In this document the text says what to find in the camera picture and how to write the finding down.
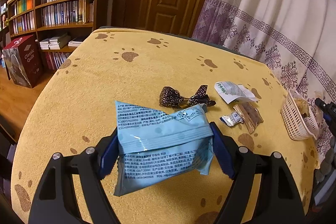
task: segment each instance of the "white plastic basket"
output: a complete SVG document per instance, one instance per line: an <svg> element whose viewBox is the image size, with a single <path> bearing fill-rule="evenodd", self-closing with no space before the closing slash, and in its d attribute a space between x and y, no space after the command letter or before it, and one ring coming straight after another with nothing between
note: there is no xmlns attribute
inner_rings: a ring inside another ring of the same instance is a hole
<svg viewBox="0 0 336 224"><path fill-rule="evenodd" d="M296 91L290 90L281 108L281 115L285 122L288 135L295 141L301 141L310 137L317 140L319 137L319 128L313 112L309 108L310 117L303 119L293 98L303 99Z"/></svg>

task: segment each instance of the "cardboard box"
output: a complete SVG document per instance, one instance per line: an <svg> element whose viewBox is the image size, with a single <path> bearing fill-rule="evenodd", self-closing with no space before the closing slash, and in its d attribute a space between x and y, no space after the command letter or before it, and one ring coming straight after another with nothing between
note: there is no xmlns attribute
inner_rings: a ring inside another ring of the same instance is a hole
<svg viewBox="0 0 336 224"><path fill-rule="evenodd" d="M16 38L2 53L14 84L33 88L43 73L34 36Z"/></svg>

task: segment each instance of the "white curtain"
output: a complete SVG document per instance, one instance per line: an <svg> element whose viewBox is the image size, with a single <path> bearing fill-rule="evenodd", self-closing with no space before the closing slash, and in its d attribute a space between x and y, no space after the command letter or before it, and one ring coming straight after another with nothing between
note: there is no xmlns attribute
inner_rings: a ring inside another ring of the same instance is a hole
<svg viewBox="0 0 336 224"><path fill-rule="evenodd" d="M206 0L193 38L264 62L284 88L307 99L324 158L331 133L314 101L336 101L336 0Z"/></svg>

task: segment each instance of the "table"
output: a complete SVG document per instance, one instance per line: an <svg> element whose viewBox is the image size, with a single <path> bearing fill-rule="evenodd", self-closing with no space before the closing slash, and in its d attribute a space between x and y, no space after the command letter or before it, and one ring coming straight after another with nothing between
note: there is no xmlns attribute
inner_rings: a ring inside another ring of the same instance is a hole
<svg viewBox="0 0 336 224"><path fill-rule="evenodd" d="M252 135L244 124L229 128L219 120L233 109L215 91L217 81L243 84L260 98L256 106L264 123ZM27 223L36 187L53 153L80 153L112 133L115 100L172 113L159 105L162 87L190 97L200 85L209 85L207 93L217 102L206 116L225 135L255 153L283 155L307 212L313 170L319 165L317 152L312 139L289 138L280 114L287 92L268 67L222 48L132 29L94 31L46 85L17 145L11 180L14 211ZM113 196L116 181L115 166L102 185L119 220L127 224L212 223L232 184L216 158L208 176L194 170L122 197ZM256 175L243 222L252 217L259 183ZM91 222L78 176L74 185L82 217Z"/></svg>

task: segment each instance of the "silver bolt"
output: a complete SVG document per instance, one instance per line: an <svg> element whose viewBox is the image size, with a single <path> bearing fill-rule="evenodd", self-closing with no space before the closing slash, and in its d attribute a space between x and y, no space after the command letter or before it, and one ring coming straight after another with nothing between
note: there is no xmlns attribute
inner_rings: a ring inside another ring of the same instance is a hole
<svg viewBox="0 0 336 224"><path fill-rule="evenodd" d="M95 148L94 148L94 147L88 147L88 148L85 150L85 153L87 153L87 154L92 154L94 151L95 151Z"/></svg>
<svg viewBox="0 0 336 224"><path fill-rule="evenodd" d="M274 153L273 153L273 156L274 156L274 158L277 158L277 159L279 159L279 158L282 157L281 154L280 154L279 152L274 152Z"/></svg>
<svg viewBox="0 0 336 224"><path fill-rule="evenodd" d="M55 154L53 154L53 156L52 156L52 158L54 159L54 160L58 160L59 158L61 157L61 153L55 153Z"/></svg>
<svg viewBox="0 0 336 224"><path fill-rule="evenodd" d="M245 147L245 146L241 146L241 147L239 147L239 152L241 152L241 153L247 153L249 150Z"/></svg>

